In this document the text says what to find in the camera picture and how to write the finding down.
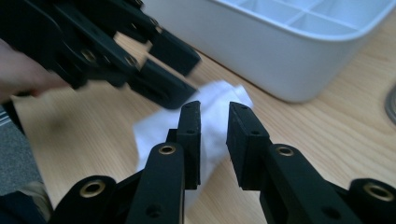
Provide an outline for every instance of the human hand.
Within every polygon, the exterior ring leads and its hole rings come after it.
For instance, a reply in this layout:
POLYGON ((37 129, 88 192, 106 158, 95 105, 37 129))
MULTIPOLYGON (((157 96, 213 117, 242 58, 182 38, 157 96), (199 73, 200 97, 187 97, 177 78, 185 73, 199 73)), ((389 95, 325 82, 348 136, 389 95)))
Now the human hand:
POLYGON ((67 86, 69 84, 57 74, 47 71, 0 39, 0 103, 18 92, 38 96, 49 89, 67 86))

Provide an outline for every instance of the white storage box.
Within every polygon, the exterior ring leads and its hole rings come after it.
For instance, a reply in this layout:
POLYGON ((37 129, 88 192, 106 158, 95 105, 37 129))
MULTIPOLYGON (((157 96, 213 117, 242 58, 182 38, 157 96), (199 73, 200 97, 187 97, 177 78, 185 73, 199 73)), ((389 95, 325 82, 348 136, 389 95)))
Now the white storage box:
POLYGON ((147 0, 144 10, 204 54, 289 102, 315 97, 396 0, 147 0))

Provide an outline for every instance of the crumpled paper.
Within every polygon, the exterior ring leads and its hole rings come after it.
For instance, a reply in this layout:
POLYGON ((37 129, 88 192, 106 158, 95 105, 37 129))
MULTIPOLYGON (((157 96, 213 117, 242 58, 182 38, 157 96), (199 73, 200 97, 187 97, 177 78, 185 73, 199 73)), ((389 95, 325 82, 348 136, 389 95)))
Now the crumpled paper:
MULTIPOLYGON (((197 190, 186 190, 186 209, 193 204, 214 169, 228 154, 226 139, 230 102, 253 107, 242 86, 234 87, 226 81, 206 84, 186 103, 193 101, 201 102, 201 185, 197 190)), ((177 128, 179 115, 180 109, 162 109, 133 126, 139 155, 136 171, 144 169, 151 149, 166 140, 168 130, 177 128)))

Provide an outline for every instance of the wooden table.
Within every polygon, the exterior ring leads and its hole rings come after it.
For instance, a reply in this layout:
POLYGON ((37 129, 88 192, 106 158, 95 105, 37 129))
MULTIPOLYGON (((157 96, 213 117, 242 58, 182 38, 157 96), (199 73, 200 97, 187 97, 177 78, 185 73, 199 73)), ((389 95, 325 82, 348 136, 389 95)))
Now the wooden table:
MULTIPOLYGON (((118 41, 134 56, 146 51, 118 41)), ((188 81, 195 87, 224 79, 242 84, 274 143, 299 148, 327 180, 347 188, 371 177, 396 187, 396 125, 384 110, 396 84, 396 13, 318 96, 288 104, 203 56, 188 81)), ((79 91, 15 99, 53 205, 80 179, 132 175, 137 163, 132 125, 160 108, 136 93, 96 82, 79 91)), ((187 223, 264 223, 258 192, 237 187, 229 158, 186 214, 187 223)))

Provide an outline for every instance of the black bracket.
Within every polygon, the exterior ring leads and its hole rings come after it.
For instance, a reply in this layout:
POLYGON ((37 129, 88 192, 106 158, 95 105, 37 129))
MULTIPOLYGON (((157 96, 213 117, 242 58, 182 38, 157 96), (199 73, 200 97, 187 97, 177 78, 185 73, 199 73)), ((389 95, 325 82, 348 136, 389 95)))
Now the black bracket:
POLYGON ((396 223, 395 188, 373 179, 335 186, 297 148, 272 144, 245 105, 230 103, 227 146, 239 186, 261 192, 268 223, 396 223))
POLYGON ((165 108, 180 107, 195 89, 153 61, 142 67, 113 37, 151 42, 149 53, 181 75, 200 61, 132 0, 13 0, 0 2, 0 38, 73 88, 89 79, 131 89, 165 108))
POLYGON ((200 145, 200 103, 192 102, 166 142, 150 151, 144 170, 118 184, 100 175, 80 180, 49 223, 183 223, 184 190, 200 183, 200 145))

